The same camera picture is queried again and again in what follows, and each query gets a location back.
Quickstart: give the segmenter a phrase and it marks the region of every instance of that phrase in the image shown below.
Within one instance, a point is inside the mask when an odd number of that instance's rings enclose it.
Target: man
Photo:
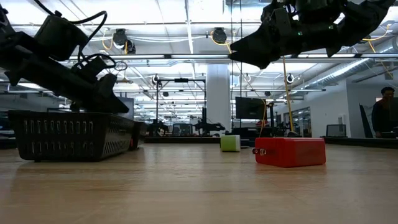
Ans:
[[[394,97],[395,89],[384,87],[381,90],[383,98],[373,106],[372,124],[377,138],[381,138],[381,133],[392,131],[394,124],[390,122],[390,101]]]

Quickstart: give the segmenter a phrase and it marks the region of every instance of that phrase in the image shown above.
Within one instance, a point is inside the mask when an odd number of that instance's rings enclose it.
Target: black screen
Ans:
[[[261,120],[263,119],[265,107],[264,102],[261,99],[236,97],[235,100],[236,118]]]
[[[398,122],[398,98],[393,98],[390,101],[390,120]]]
[[[134,99],[126,97],[118,97],[118,98],[129,108],[128,113],[118,113],[118,115],[124,118],[134,119]]]

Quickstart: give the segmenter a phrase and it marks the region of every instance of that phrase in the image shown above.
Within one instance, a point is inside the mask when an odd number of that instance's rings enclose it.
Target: green cube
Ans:
[[[240,152],[241,137],[240,136],[222,136],[221,137],[222,152]]]

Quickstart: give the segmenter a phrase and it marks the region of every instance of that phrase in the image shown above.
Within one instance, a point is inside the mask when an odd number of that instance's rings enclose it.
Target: yellow wire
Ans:
[[[104,48],[105,48],[106,50],[111,50],[111,49],[112,49],[112,45],[113,45],[113,35],[112,35],[112,39],[111,39],[111,46],[110,46],[110,47],[107,47],[107,46],[105,45],[105,41],[104,41],[105,33],[106,33],[106,31],[104,31],[104,36],[103,36],[103,38],[102,38],[102,45],[104,46]]]
[[[365,41],[379,40],[379,39],[385,37],[385,36],[388,34],[388,29],[389,29],[389,28],[390,28],[390,25],[387,25],[387,27],[386,27],[386,32],[385,32],[384,35],[382,35],[381,37],[378,37],[378,38],[375,38],[375,39],[362,39],[362,40],[365,40]]]
[[[244,75],[243,75],[243,78],[244,78],[244,80],[246,81],[246,83],[250,86],[250,88],[254,91],[253,86],[251,86],[251,84],[249,83],[249,81],[246,79],[246,77],[245,77]],[[262,115],[262,123],[261,123],[261,130],[260,130],[260,136],[259,136],[259,138],[261,138],[262,130],[263,130],[263,127],[264,127],[264,121],[266,120],[267,103],[266,103],[265,100],[263,100],[263,99],[261,98],[261,96],[260,96],[256,91],[254,91],[254,92],[255,92],[255,94],[262,100],[262,102],[264,103],[264,114]]]
[[[292,116],[292,107],[290,105],[290,96],[289,96],[289,89],[287,87],[287,73],[286,73],[286,60],[284,56],[284,75],[285,75],[285,90],[286,90],[286,100],[287,106],[289,107],[289,120],[290,120],[290,130],[293,131],[293,116]]]
[[[232,53],[232,50],[231,50],[231,47],[229,46],[230,43],[219,44],[219,43],[215,42],[214,39],[213,39],[213,33],[214,33],[214,31],[211,31],[211,33],[210,33],[211,40],[212,40],[216,45],[226,46],[226,48],[228,49],[229,53],[231,54],[231,53]]]
[[[373,53],[376,53],[376,50],[374,49],[371,40],[368,41],[368,43],[369,43],[369,45],[371,46],[371,48],[372,48],[372,50],[373,50]],[[394,76],[391,74],[391,72],[390,72],[389,69],[384,65],[383,62],[381,62],[381,65],[384,67],[384,69],[386,69],[386,72],[390,75],[390,77],[391,77],[392,79],[394,79]]]

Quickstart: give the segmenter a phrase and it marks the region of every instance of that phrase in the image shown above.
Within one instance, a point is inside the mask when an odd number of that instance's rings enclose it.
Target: wooden table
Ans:
[[[91,163],[0,151],[0,222],[397,223],[398,150],[328,146],[325,166],[282,169],[249,149],[144,147]]]

